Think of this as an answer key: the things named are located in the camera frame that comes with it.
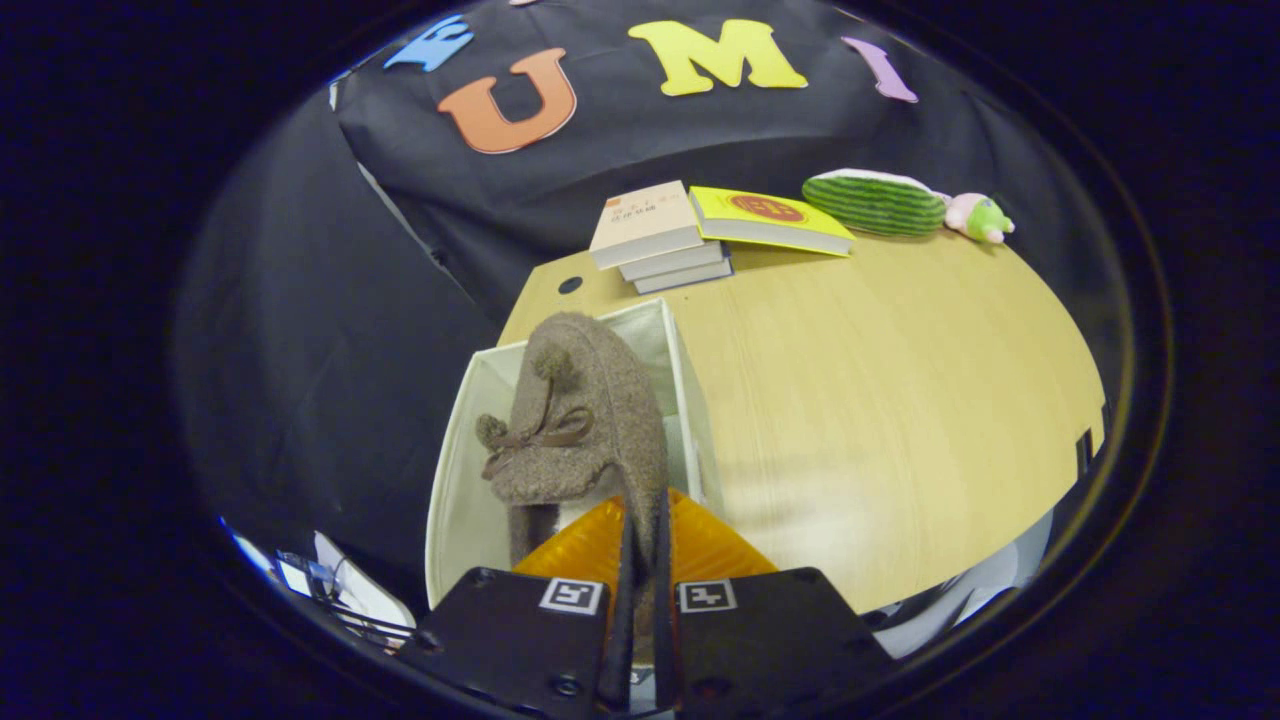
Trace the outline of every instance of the stack of books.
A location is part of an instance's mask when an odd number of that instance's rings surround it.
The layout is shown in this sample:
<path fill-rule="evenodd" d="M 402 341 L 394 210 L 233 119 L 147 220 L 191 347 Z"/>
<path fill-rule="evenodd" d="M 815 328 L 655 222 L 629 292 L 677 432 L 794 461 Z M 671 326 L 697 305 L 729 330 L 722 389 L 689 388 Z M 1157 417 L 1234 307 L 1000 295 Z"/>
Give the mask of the stack of books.
<path fill-rule="evenodd" d="M 852 240 L 806 202 L 672 181 L 605 201 L 590 254 L 646 293 L 732 275 L 723 241 L 849 255 Z"/>

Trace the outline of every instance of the table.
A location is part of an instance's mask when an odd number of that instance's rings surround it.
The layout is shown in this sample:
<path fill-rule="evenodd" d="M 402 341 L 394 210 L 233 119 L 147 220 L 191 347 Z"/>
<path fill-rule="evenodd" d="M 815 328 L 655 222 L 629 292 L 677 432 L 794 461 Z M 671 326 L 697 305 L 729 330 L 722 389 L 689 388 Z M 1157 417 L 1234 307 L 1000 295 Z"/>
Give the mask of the table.
<path fill-rule="evenodd" d="M 860 237 L 850 258 L 732 247 L 736 275 L 654 293 L 707 397 L 724 519 L 855 611 L 1011 542 L 1075 482 L 1082 434 L 1102 445 L 1088 346 L 1010 247 L 948 231 Z M 571 255 L 530 274 L 499 342 L 650 297 Z"/>

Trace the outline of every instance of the yellow letter m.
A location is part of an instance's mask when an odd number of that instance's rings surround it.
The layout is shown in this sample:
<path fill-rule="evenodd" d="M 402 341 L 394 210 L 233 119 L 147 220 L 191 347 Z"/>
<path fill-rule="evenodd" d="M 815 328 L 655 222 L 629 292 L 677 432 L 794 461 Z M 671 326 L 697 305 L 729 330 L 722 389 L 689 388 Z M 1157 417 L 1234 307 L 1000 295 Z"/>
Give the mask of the yellow letter m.
<path fill-rule="evenodd" d="M 724 20 L 719 41 L 676 20 L 635 26 L 627 35 L 646 40 L 653 47 L 667 82 L 664 95 L 707 92 L 716 83 L 698 74 L 694 63 L 730 87 L 742 82 L 742 64 L 751 63 L 746 79 L 756 87 L 805 87 L 809 81 L 787 63 L 773 42 L 773 28 L 755 20 Z"/>

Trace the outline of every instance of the brown wool slipper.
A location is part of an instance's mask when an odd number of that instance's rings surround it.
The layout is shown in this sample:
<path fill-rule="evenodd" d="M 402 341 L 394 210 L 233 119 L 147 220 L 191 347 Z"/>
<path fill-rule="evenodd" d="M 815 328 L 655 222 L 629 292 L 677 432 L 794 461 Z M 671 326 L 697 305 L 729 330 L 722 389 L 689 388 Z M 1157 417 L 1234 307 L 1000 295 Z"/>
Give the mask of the brown wool slipper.
<path fill-rule="evenodd" d="M 667 442 L 649 375 L 613 331 L 575 313 L 544 320 L 525 350 L 509 425 L 481 415 L 476 434 L 493 454 L 483 475 L 508 507 L 512 565 L 552 536 L 558 503 L 609 475 L 653 568 Z"/>

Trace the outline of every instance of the storage box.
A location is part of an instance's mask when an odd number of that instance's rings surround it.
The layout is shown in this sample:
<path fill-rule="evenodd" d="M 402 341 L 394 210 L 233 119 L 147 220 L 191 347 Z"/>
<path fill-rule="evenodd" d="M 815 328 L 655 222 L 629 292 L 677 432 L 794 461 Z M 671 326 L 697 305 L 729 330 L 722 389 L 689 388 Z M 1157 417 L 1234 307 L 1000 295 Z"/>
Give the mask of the storage box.
<path fill-rule="evenodd" d="M 667 432 L 671 484 L 723 516 L 707 401 L 667 301 L 659 297 L 599 320 L 631 347 L 649 372 Z M 511 418 L 527 345 L 476 352 L 462 377 L 426 518 L 426 594 L 433 609 L 471 568 L 511 569 L 507 509 L 480 478 L 489 451 L 476 438 L 475 421 L 485 413 Z M 561 512 L 561 527 L 580 514 L 566 510 Z"/>

